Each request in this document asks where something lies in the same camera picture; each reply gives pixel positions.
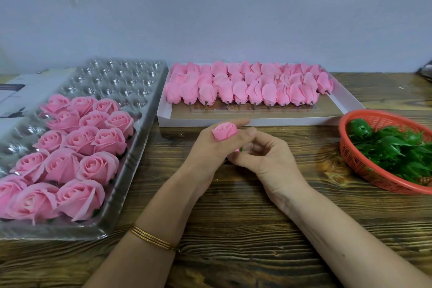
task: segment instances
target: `bracelet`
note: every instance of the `bracelet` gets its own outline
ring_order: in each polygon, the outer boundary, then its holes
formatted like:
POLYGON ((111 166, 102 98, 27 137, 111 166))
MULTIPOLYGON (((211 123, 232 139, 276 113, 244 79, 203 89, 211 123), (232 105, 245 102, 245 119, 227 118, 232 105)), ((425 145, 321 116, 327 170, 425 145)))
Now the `bracelet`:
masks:
POLYGON ((173 250, 177 251, 178 246, 171 245, 170 243, 167 243, 163 240, 160 240, 159 238, 156 238, 155 236, 152 236, 151 234, 145 232, 144 230, 138 228, 135 224, 132 225, 130 228, 130 231, 137 237, 141 238, 144 241, 147 241, 149 243, 153 243, 156 246, 165 248, 167 250, 173 250))

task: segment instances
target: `gray wall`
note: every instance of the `gray wall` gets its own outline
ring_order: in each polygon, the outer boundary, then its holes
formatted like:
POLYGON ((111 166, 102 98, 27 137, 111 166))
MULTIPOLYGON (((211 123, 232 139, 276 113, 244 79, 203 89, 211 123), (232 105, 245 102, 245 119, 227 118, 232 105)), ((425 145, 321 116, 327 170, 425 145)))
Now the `gray wall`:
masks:
POLYGON ((77 65, 92 56, 304 60, 330 71, 385 72, 413 71, 432 58, 432 0, 0 0, 0 5, 0 64, 13 63, 20 72, 77 65))

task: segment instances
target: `cardboard box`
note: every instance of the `cardboard box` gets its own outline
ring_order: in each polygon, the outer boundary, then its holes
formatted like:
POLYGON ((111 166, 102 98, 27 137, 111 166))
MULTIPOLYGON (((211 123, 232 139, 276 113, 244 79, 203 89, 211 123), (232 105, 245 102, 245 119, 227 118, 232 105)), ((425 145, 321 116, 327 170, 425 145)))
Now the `cardboard box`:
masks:
POLYGON ((320 95, 315 105, 268 107, 263 103, 254 106, 250 103, 227 105, 219 98, 212 106, 204 106, 199 101, 186 105, 181 101, 171 105, 162 93, 157 112, 160 127, 208 127, 220 121, 239 117, 249 117, 251 126, 311 126, 338 125, 342 115, 349 111, 364 109, 363 105, 349 93, 330 73, 334 89, 331 95, 320 95))

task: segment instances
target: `red plastic basket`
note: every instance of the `red plastic basket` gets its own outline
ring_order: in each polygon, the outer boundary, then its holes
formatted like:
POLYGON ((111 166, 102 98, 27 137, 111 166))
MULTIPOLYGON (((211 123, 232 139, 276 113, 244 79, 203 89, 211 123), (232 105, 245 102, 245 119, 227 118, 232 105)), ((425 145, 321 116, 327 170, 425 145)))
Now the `red plastic basket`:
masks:
MULTIPOLYGON (((387 172, 369 160, 354 146, 348 138, 345 127, 349 121, 357 118, 366 120, 372 129, 380 129, 386 126, 397 126, 402 130, 411 129, 414 132, 424 131, 423 139, 426 142, 432 141, 432 130, 403 116, 374 110, 357 110, 348 112, 339 122, 339 133, 341 137, 340 152, 342 153, 345 162, 347 162, 347 164, 358 175, 362 176, 373 185, 394 193, 405 195, 418 195, 423 193, 432 195, 432 187, 420 186, 387 172)), ((432 178, 426 178, 426 180, 430 180, 429 185, 432 183, 432 178)))

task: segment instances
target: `wooden table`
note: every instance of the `wooden table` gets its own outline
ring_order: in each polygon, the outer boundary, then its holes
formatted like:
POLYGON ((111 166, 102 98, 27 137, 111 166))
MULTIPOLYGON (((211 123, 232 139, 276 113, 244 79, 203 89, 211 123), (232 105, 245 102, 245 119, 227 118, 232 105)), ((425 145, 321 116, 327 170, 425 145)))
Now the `wooden table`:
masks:
MULTIPOLYGON (((432 84, 411 74, 337 73, 366 108, 432 127, 432 84)), ((381 190, 340 156, 337 127, 262 127, 288 142, 300 170, 391 249, 432 275, 432 196, 381 190)), ((2 287, 80 287, 181 165, 200 128, 153 126, 115 232, 101 241, 0 242, 2 287)), ((337 287, 338 280, 249 171, 224 164, 194 207, 168 287, 337 287)))

